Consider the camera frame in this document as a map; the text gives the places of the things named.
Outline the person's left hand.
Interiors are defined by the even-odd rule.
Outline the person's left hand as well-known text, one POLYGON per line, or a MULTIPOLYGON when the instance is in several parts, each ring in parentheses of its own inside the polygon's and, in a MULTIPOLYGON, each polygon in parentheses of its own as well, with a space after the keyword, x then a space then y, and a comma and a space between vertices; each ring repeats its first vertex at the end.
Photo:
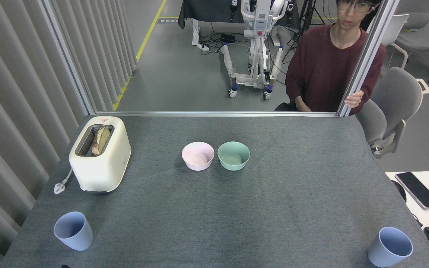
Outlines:
POLYGON ((358 92, 349 95, 344 99, 344 104, 349 108, 356 108, 360 105, 364 92, 359 90, 358 92))

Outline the person's right hand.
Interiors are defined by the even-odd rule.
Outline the person's right hand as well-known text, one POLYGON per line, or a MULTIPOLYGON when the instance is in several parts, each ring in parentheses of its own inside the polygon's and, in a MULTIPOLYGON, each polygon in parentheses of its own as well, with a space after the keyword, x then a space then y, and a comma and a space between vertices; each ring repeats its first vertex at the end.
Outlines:
POLYGON ((295 98, 296 109, 299 112, 311 112, 312 110, 305 104, 301 96, 295 98))

